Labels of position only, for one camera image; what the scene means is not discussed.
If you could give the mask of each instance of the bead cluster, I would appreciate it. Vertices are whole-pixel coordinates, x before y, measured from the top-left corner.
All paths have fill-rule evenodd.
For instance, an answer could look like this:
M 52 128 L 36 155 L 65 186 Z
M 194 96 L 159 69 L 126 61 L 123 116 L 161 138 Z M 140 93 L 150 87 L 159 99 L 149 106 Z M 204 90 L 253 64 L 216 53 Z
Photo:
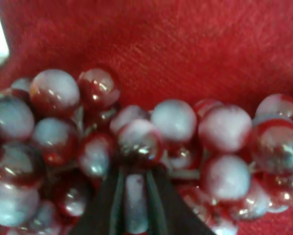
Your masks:
M 204 99 L 121 108 L 118 81 L 46 70 L 0 93 L 0 235 L 65 235 L 111 167 L 128 172 L 126 232 L 148 228 L 142 172 L 161 165 L 217 235 L 293 206 L 293 98 L 270 95 L 254 119 Z

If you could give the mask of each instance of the glass bead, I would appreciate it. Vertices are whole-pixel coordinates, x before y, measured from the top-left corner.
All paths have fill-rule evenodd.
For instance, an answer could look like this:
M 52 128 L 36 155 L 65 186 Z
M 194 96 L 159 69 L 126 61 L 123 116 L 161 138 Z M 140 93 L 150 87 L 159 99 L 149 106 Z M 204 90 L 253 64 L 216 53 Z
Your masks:
M 11 84 L 10 88 L 16 90 L 22 90 L 27 93 L 30 91 L 31 81 L 29 78 L 20 78 Z
M 271 119 L 255 126 L 248 147 L 263 171 L 272 174 L 293 172 L 292 122 Z
M 246 197 L 232 204 L 229 210 L 233 218 L 250 221 L 265 215 L 269 204 L 269 195 L 256 180 L 252 180 Z
M 128 175 L 125 183 L 124 216 L 126 232 L 139 235 L 148 229 L 147 198 L 142 175 Z
M 159 128 L 165 140 L 188 142 L 195 132 L 196 116 L 186 102 L 170 99 L 155 106 L 151 122 Z
M 202 150 L 193 144 L 182 144 L 168 149 L 168 158 L 174 170 L 199 169 Z
M 205 224 L 209 224 L 213 215 L 211 197 L 194 185 L 178 187 L 177 191 L 193 213 Z
M 210 110 L 198 126 L 202 144 L 209 150 L 236 152 L 242 149 L 252 128 L 250 116 L 235 105 Z
M 224 219 L 224 218 L 218 219 L 216 223 L 214 223 L 213 225 L 209 227 L 216 235 L 237 235 L 238 234 L 237 223 Z
M 148 120 L 136 119 L 124 126 L 117 135 L 121 164 L 150 167 L 163 156 L 164 146 L 159 130 Z
M 253 126 L 257 126 L 265 121 L 272 120 L 272 119 L 284 119 L 287 121 L 292 122 L 293 120 L 286 116 L 280 116 L 279 114 L 267 114 L 267 115 L 261 115 L 257 116 L 252 120 Z
M 263 183 L 274 203 L 293 206 L 293 174 L 290 176 L 265 174 Z
M 269 95 L 260 103 L 255 116 L 268 114 L 279 114 L 293 120 L 293 98 L 285 94 Z
M 288 210 L 288 208 L 289 208 L 289 206 L 279 205 L 279 204 L 275 203 L 273 200 L 271 200 L 269 203 L 268 212 L 269 213 L 282 213 L 282 212 L 285 212 L 286 210 Z
M 30 86 L 30 99 L 36 110 L 49 117 L 70 117 L 79 105 L 78 86 L 62 70 L 39 73 Z
M 218 106 L 222 106 L 223 103 L 215 100 L 215 99 L 202 99 L 199 102 L 197 102 L 194 106 L 194 112 L 196 114 L 196 118 L 198 120 L 198 122 L 200 122 L 202 120 L 202 118 L 204 117 L 204 115 L 211 109 L 218 107 Z
M 90 178 L 107 174 L 111 158 L 115 154 L 115 141 L 105 133 L 92 133 L 86 137 L 79 148 L 79 168 Z
M 83 116 L 84 135 L 93 131 L 105 131 L 109 129 L 110 122 L 120 110 L 120 104 L 116 103 L 107 110 L 93 112 L 85 110 Z
M 30 108 L 20 99 L 0 96 L 0 138 L 4 141 L 27 140 L 34 128 Z
M 34 216 L 15 230 L 18 235 L 58 235 L 61 228 L 54 204 L 42 201 Z
M 22 193 L 0 193 L 0 225 L 18 226 L 31 218 L 39 205 L 37 190 Z
M 120 97 L 119 86 L 112 75 L 102 69 L 82 72 L 78 79 L 81 100 L 86 109 L 106 109 Z
M 123 126 L 129 124 L 131 121 L 149 118 L 150 114 L 141 109 L 138 105 L 129 105 L 121 109 L 111 120 L 110 131 L 116 135 Z
M 41 149 L 46 164 L 60 166 L 76 157 L 79 137 L 74 125 L 49 117 L 37 123 L 32 142 Z
M 42 154 L 33 146 L 18 141 L 0 148 L 0 191 L 37 188 L 46 175 Z
M 248 165 L 236 155 L 209 158 L 200 174 L 202 190 L 220 201 L 243 199 L 250 187 Z
M 91 185 L 80 173 L 67 172 L 52 187 L 51 198 L 63 215 L 80 217 L 92 198 Z

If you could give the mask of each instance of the red fabric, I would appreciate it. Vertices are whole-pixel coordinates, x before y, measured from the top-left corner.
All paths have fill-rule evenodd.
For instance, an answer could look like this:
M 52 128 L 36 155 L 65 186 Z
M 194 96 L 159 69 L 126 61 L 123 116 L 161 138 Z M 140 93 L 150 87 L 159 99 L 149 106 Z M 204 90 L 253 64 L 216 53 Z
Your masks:
M 11 50 L 0 89 L 104 64 L 122 103 L 148 109 L 213 97 L 253 114 L 269 94 L 293 96 L 293 0 L 0 0 L 0 15 Z M 240 228 L 275 234 L 293 235 L 293 209 Z

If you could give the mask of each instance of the red and white bead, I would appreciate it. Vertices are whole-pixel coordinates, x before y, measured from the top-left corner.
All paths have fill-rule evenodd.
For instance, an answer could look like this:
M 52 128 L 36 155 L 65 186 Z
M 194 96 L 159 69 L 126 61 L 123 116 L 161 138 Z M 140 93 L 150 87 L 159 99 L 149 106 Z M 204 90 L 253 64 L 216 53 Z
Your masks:
M 285 94 L 271 94 L 266 97 L 256 110 L 255 116 L 279 114 L 293 120 L 293 98 Z
M 265 215 L 269 210 L 269 204 L 269 195 L 256 180 L 252 180 L 246 197 L 233 203 L 229 210 L 233 218 L 249 221 Z
M 170 99 L 155 106 L 151 122 L 161 131 L 165 140 L 188 142 L 195 132 L 196 116 L 186 102 Z
M 41 149 L 46 164 L 59 166 L 76 156 L 79 137 L 74 125 L 49 117 L 38 122 L 32 142 Z
M 213 156 L 202 168 L 200 186 L 220 201 L 243 199 L 250 188 L 248 165 L 236 155 Z
M 271 119 L 255 126 L 248 143 L 256 164 L 265 172 L 293 172 L 293 122 Z
M 124 126 L 117 135 L 122 163 L 149 167 L 161 160 L 164 151 L 160 131 L 148 120 L 136 119 Z
M 62 70 L 39 73 L 30 86 L 36 110 L 49 117 L 69 117 L 79 105 L 80 92 L 73 77 Z
M 107 71 L 92 69 L 82 72 L 78 79 L 81 100 L 86 109 L 106 109 L 120 97 L 115 79 Z
M 244 147 L 252 128 L 250 116 L 235 105 L 209 111 L 198 126 L 202 144 L 210 150 L 236 152 Z
M 4 141 L 27 140 L 34 128 L 30 108 L 20 99 L 0 96 L 0 138 Z
M 114 139 L 106 133 L 93 133 L 82 141 L 77 160 L 80 169 L 90 178 L 103 177 L 114 154 Z
M 138 105 L 129 105 L 120 110 L 111 120 L 110 131 L 116 135 L 123 126 L 129 124 L 133 120 L 149 118 L 150 114 L 141 109 Z
M 194 106 L 194 112 L 196 114 L 196 118 L 198 120 L 198 122 L 200 122 L 202 120 L 202 118 L 204 117 L 204 115 L 211 109 L 221 106 L 223 105 L 222 102 L 215 100 L 215 99 L 203 99 L 200 100 L 199 102 L 197 102 Z

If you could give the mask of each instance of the beaded bracelet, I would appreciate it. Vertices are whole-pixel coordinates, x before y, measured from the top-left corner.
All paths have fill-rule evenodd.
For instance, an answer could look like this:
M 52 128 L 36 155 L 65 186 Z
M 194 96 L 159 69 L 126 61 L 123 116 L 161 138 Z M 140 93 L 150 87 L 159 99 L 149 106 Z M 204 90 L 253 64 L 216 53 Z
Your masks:
M 22 78 L 0 93 L 0 234 L 65 235 L 111 167 L 128 173 L 125 227 L 148 229 L 141 173 L 161 165 L 217 235 L 293 206 L 293 98 L 268 96 L 252 119 L 204 99 L 121 108 L 118 81 L 92 69 Z

